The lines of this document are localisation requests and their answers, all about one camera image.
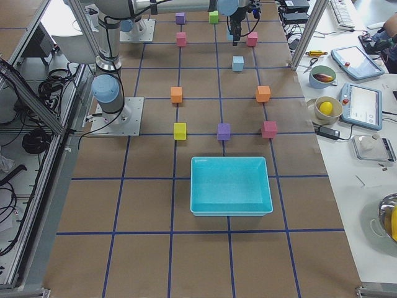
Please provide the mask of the green block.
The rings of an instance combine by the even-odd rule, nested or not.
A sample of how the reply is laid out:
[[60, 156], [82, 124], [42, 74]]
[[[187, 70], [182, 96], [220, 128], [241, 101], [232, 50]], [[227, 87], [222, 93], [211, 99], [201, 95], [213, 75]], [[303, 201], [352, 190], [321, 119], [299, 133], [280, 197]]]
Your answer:
[[208, 23], [209, 24], [219, 23], [219, 13], [217, 10], [208, 13]]

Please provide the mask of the orange block right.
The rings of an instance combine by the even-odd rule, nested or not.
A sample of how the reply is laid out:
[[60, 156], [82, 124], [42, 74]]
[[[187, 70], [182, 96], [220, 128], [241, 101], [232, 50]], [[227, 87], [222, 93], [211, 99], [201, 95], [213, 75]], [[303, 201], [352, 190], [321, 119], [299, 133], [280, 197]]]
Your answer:
[[269, 86], [258, 86], [256, 88], [256, 101], [268, 102], [271, 97], [271, 90]]

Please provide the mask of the purple block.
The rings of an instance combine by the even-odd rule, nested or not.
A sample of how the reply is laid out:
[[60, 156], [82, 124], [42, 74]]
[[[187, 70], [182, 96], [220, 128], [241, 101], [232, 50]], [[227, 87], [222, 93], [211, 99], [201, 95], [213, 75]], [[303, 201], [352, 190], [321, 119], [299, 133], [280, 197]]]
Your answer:
[[228, 141], [231, 138], [231, 125], [227, 123], [220, 123], [217, 127], [217, 140]]
[[175, 13], [175, 22], [177, 25], [184, 25], [186, 23], [186, 13], [184, 12]]

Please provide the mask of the green bowl with fruit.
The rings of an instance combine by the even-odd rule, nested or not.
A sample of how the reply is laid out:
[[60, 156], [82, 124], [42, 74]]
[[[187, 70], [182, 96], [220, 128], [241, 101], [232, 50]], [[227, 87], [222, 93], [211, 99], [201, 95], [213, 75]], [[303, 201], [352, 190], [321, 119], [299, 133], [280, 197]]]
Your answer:
[[324, 65], [318, 65], [310, 70], [309, 84], [315, 89], [324, 89], [330, 86], [336, 79], [335, 71]]

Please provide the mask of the kitchen scale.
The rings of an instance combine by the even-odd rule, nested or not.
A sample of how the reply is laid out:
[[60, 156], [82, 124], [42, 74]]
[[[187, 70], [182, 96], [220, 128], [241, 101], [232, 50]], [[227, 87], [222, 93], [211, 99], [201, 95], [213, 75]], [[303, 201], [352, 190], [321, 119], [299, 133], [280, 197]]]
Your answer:
[[391, 142], [379, 135], [356, 135], [352, 138], [355, 154], [360, 160], [396, 161]]

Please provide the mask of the pink block far left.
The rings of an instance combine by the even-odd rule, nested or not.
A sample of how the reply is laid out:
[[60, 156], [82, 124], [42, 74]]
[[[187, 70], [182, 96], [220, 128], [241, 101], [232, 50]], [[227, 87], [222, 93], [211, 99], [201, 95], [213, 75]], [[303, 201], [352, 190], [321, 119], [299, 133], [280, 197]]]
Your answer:
[[176, 45], [178, 47], [185, 47], [187, 45], [187, 34], [186, 32], [176, 33]]

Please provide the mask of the upper teach pendant tablet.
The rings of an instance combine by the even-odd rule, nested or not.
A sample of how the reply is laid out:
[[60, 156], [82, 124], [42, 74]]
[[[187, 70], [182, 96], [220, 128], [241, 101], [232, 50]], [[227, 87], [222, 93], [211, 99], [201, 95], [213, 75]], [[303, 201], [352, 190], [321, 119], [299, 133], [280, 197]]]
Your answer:
[[341, 69], [354, 80], [374, 78], [385, 73], [357, 46], [333, 49], [331, 56]]

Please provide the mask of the purple block far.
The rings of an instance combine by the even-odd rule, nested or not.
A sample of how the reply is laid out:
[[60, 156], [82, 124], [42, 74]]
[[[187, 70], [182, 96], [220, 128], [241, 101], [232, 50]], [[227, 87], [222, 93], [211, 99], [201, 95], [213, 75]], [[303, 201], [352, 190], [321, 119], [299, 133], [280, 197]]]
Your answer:
[[175, 13], [175, 22], [177, 25], [184, 25], [186, 23], [186, 13], [184, 12]]

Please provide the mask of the purple block near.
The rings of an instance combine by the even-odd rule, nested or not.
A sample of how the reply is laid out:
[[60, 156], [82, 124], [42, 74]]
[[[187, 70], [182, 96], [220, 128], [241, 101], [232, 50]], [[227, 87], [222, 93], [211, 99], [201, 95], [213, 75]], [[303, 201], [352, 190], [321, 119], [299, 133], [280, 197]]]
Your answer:
[[227, 123], [220, 123], [217, 127], [217, 140], [228, 141], [231, 138], [231, 125]]

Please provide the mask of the beige bowl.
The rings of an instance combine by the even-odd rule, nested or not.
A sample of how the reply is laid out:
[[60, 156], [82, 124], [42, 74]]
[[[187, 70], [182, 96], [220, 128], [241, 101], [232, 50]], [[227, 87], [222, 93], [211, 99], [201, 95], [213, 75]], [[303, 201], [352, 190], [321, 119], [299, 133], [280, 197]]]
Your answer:
[[329, 96], [319, 97], [314, 102], [314, 119], [322, 125], [333, 124], [343, 112], [341, 103]]

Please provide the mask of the orange block left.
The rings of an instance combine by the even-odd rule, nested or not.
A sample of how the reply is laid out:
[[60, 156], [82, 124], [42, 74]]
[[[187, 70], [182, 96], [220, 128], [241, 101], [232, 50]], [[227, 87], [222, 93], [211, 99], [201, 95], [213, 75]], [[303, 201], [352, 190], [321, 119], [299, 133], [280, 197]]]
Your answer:
[[183, 101], [182, 87], [172, 86], [170, 89], [170, 98], [173, 104], [182, 103]]

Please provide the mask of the white keyboard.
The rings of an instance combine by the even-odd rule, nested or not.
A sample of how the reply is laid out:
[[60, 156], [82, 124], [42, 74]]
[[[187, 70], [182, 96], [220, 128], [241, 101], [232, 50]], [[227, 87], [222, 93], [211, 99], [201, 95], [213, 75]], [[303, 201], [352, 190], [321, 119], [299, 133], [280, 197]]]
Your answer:
[[331, 15], [338, 29], [354, 29], [355, 24], [350, 17], [347, 4], [343, 0], [329, 0]]

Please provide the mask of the turquoise plastic tray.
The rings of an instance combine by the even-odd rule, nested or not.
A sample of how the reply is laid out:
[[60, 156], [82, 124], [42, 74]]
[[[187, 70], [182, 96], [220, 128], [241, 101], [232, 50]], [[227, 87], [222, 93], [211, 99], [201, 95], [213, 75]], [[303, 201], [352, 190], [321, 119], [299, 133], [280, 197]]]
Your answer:
[[195, 216], [258, 216], [273, 212], [267, 162], [262, 156], [191, 159], [190, 211]]

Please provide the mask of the light blue block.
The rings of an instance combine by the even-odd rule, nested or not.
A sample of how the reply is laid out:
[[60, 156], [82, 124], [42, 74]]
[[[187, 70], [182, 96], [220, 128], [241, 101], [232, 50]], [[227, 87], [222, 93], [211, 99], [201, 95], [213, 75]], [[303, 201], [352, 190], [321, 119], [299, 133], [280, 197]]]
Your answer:
[[229, 41], [233, 41], [233, 35], [230, 33], [229, 30], [226, 31], [226, 38]]
[[233, 56], [232, 60], [232, 70], [239, 72], [244, 69], [244, 57], [243, 56]]

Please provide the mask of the yellow block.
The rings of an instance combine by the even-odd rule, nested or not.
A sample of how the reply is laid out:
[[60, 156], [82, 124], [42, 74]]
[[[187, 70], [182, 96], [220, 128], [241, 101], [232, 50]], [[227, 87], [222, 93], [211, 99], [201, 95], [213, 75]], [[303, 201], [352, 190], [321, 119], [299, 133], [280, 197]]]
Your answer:
[[174, 140], [187, 139], [187, 124], [185, 122], [175, 122], [173, 126]]

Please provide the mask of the black power adapter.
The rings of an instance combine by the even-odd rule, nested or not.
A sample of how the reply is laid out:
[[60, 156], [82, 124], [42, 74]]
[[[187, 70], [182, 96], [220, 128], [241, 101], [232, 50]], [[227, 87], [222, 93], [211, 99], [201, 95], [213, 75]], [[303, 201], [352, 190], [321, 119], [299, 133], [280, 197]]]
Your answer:
[[340, 139], [340, 131], [338, 130], [334, 130], [334, 129], [330, 129], [329, 127], [325, 127], [325, 126], [319, 126], [317, 128], [317, 135], [322, 136], [322, 137], [326, 137], [328, 139], [331, 140], [338, 140]]

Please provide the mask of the pink block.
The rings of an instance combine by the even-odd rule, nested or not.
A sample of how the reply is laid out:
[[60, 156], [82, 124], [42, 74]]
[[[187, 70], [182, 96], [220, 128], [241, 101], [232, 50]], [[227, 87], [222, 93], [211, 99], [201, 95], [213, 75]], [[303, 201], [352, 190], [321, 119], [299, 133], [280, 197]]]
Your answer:
[[247, 39], [246, 39], [246, 45], [248, 47], [255, 47], [258, 42], [258, 33], [257, 32], [251, 32], [248, 34]]
[[187, 45], [187, 34], [186, 32], [176, 33], [176, 45], [178, 47], [185, 47]]
[[276, 121], [263, 121], [261, 127], [262, 138], [274, 138], [278, 132]]

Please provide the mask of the pink block near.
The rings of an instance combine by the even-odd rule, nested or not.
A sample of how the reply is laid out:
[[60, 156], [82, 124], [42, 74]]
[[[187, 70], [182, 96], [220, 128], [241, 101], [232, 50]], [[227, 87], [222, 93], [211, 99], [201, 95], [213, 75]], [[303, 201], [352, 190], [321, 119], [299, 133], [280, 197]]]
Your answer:
[[276, 121], [263, 121], [261, 127], [262, 138], [274, 138], [278, 132]]

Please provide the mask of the teach pendant tablet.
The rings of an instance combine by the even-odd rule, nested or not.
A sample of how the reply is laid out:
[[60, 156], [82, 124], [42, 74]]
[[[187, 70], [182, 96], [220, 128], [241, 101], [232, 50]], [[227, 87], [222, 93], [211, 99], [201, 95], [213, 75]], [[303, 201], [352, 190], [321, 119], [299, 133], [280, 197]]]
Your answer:
[[331, 56], [341, 69], [354, 80], [374, 78], [385, 73], [357, 46], [333, 49]]
[[339, 102], [342, 104], [342, 122], [370, 130], [382, 129], [382, 92], [377, 89], [345, 83]]

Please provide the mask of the steel bowl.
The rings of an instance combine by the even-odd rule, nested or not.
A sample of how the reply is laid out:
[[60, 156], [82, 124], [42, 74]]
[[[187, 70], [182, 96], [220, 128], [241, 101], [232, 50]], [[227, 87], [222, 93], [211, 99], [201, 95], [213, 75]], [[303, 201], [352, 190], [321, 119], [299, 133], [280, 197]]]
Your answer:
[[378, 217], [387, 237], [396, 243], [396, 193], [389, 194], [381, 200]]

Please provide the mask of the scissors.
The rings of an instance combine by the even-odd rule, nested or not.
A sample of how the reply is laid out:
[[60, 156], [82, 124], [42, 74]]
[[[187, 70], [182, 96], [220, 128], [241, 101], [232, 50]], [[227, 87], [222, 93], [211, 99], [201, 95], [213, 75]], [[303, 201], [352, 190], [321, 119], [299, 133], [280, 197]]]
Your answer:
[[311, 71], [311, 69], [313, 68], [314, 64], [318, 61], [317, 57], [314, 57], [310, 60], [310, 65], [307, 67], [307, 69], [304, 71], [304, 73], [307, 73], [309, 71]]

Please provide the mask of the lower teach pendant tablet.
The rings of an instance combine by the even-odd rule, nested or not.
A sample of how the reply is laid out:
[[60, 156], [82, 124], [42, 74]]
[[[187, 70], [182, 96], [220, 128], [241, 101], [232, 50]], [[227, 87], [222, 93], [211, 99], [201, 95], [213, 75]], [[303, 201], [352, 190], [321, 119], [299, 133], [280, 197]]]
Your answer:
[[382, 129], [382, 92], [377, 89], [345, 83], [339, 102], [342, 104], [342, 122], [370, 130]]

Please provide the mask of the pink block far right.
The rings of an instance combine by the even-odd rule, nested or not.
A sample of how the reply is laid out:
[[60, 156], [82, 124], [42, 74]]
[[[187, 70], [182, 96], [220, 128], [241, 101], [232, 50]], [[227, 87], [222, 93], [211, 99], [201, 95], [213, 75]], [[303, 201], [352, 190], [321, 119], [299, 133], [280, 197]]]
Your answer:
[[247, 39], [246, 39], [246, 45], [248, 47], [255, 47], [258, 42], [258, 33], [257, 32], [251, 32], [248, 34]]

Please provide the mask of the orange block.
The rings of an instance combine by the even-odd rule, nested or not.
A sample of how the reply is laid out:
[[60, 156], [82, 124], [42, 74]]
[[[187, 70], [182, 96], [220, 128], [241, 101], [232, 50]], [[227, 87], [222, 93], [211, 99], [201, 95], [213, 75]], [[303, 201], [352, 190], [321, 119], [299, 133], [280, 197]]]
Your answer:
[[172, 86], [170, 89], [170, 98], [173, 104], [182, 103], [183, 101], [182, 87]]
[[268, 102], [271, 97], [271, 90], [269, 86], [258, 86], [256, 88], [256, 101]]

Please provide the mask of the yellow lemon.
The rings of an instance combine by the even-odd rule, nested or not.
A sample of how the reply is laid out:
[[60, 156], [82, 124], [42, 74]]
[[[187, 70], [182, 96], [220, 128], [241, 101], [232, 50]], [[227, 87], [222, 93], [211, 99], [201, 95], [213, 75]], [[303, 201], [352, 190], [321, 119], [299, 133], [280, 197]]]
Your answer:
[[330, 101], [324, 101], [319, 105], [318, 109], [324, 115], [331, 115], [333, 110], [333, 104]]

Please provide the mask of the aluminium frame post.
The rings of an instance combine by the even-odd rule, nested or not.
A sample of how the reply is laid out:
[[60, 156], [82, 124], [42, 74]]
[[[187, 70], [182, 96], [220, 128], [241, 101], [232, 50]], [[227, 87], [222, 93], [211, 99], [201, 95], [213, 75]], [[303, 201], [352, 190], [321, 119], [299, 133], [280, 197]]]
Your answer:
[[290, 68], [293, 71], [296, 71], [298, 68], [303, 55], [305, 54], [305, 50], [308, 47], [308, 44], [314, 34], [314, 31], [317, 28], [317, 25], [322, 18], [323, 12], [328, 5], [328, 0], [317, 0], [315, 1], [314, 6], [312, 7], [310, 16], [308, 18], [308, 22], [305, 25], [305, 29], [301, 36], [300, 42], [295, 50], [294, 55], [292, 56]]

